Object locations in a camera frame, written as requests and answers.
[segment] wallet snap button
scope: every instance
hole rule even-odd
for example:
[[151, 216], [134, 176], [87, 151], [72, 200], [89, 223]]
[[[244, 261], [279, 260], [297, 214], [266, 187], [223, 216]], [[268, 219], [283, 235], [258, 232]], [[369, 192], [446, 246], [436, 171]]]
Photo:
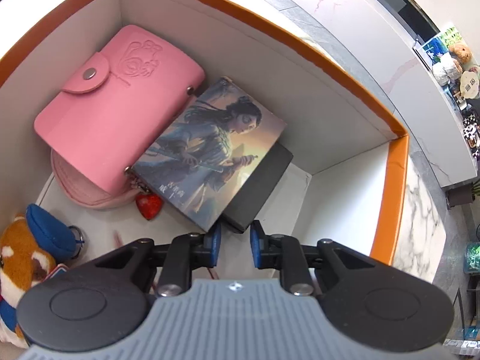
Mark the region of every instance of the wallet snap button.
[[88, 68], [86, 71], [83, 72], [83, 79], [89, 80], [93, 78], [97, 74], [97, 70], [94, 67]]

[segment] blue hat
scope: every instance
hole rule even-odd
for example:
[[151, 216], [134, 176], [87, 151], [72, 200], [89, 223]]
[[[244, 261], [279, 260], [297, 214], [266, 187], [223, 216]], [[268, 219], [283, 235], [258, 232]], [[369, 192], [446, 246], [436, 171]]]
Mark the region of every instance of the blue hat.
[[36, 204], [30, 204], [25, 218], [38, 246], [49, 253], [57, 263], [63, 263], [75, 255], [75, 235], [48, 211]]

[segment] black box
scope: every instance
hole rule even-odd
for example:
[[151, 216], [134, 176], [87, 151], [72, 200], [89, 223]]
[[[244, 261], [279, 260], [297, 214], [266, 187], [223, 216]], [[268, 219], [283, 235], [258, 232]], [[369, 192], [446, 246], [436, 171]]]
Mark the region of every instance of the black box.
[[220, 218], [235, 233], [243, 233], [285, 173], [293, 154], [276, 142], [240, 188]]

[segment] pink card holder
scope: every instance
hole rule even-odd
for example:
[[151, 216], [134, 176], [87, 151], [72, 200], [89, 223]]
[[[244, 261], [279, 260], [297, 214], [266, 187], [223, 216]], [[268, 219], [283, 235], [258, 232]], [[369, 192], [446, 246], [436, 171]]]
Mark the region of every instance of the pink card holder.
[[180, 112], [205, 78], [172, 44], [134, 25], [122, 28], [63, 85], [34, 122], [67, 163], [110, 195], [124, 169]]

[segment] marble countertop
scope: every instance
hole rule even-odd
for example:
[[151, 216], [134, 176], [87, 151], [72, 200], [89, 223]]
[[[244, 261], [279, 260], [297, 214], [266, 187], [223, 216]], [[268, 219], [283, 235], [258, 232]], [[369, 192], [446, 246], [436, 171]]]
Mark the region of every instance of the marble countertop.
[[392, 265], [431, 283], [445, 240], [445, 227], [434, 201], [409, 158], [402, 221]]
[[380, 85], [417, 138], [441, 187], [476, 177], [477, 163], [449, 100], [412, 50], [414, 39], [378, 0], [291, 1]]
[[[3, 0], [0, 3], [0, 23], [9, 23], [9, 31], [0, 34], [0, 57], [62, 1], [64, 0]], [[265, 0], [231, 1], [264, 16], [330, 57], [309, 35]], [[445, 229], [431, 196], [409, 159], [403, 216], [393, 265], [431, 282], [440, 261], [445, 239]]]

